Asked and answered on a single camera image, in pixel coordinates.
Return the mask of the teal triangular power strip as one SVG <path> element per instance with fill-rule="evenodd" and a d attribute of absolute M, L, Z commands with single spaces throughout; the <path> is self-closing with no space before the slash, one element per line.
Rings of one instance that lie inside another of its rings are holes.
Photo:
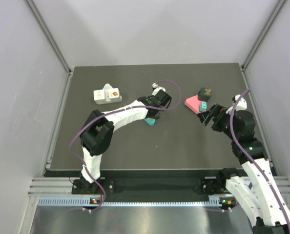
<path fill-rule="evenodd" d="M 145 122 L 149 125 L 149 126 L 153 126 L 156 122 L 156 119 L 154 118 L 146 118 Z"/>

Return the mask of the teal small cube plug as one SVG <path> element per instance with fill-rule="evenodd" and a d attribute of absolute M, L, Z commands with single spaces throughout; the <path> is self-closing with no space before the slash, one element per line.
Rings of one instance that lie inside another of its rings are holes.
<path fill-rule="evenodd" d="M 202 101 L 199 105 L 199 111 L 200 112 L 205 112 L 207 110 L 207 103 Z"/>

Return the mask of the pink triangular power strip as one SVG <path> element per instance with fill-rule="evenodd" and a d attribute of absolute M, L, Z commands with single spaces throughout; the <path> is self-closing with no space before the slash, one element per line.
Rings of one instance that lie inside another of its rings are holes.
<path fill-rule="evenodd" d="M 198 100 L 197 95 L 189 97 L 185 100 L 185 106 L 188 107 L 195 114 L 200 113 L 200 111 L 199 111 L 200 103 L 201 103 L 201 101 Z"/>

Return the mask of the dark green cube plug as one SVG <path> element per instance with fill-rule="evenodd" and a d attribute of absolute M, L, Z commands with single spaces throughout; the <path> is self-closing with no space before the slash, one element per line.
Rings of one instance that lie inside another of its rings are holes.
<path fill-rule="evenodd" d="M 212 96 L 212 90 L 210 88 L 202 87 L 197 96 L 199 101 L 208 102 Z"/>

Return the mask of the white tiger cube plug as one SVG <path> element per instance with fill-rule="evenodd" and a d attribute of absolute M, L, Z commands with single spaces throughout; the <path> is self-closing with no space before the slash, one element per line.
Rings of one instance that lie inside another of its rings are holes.
<path fill-rule="evenodd" d="M 121 100 L 121 94 L 118 88 L 108 89 L 108 96 L 110 100 Z"/>

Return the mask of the white triangular power strip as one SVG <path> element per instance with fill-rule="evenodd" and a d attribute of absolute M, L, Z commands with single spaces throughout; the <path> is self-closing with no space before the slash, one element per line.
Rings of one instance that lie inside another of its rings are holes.
<path fill-rule="evenodd" d="M 118 88 L 106 83 L 102 89 L 93 91 L 93 99 L 98 105 L 121 102 L 122 96 Z"/>

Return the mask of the plain white cube socket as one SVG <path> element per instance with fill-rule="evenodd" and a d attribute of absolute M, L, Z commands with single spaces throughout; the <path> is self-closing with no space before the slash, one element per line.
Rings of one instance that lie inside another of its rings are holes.
<path fill-rule="evenodd" d="M 105 100 L 105 92 L 104 89 L 94 90 L 93 91 L 93 99 L 96 102 L 101 102 Z"/>

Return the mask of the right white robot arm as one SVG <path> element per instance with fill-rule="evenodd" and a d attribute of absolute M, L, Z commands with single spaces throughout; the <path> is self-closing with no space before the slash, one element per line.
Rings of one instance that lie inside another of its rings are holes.
<path fill-rule="evenodd" d="M 221 169 L 216 177 L 218 190 L 234 196 L 254 234 L 290 234 L 290 210 L 276 185 L 264 146 L 254 136 L 253 114 L 238 110 L 231 115 L 215 104 L 197 116 L 203 126 L 212 120 L 212 130 L 231 139 L 232 151 L 250 179 L 246 185 L 235 168 Z"/>

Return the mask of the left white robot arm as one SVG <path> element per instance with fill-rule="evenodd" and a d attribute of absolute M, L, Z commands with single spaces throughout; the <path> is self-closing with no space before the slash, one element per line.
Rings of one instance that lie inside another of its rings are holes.
<path fill-rule="evenodd" d="M 132 122 L 146 118 L 158 118 L 161 109 L 167 109 L 172 97 L 163 89 L 148 97 L 140 97 L 130 105 L 112 112 L 91 112 L 84 127 L 92 123 L 80 135 L 85 165 L 81 171 L 83 188 L 88 193 L 99 189 L 100 164 L 103 153 L 109 148 L 113 133 Z"/>

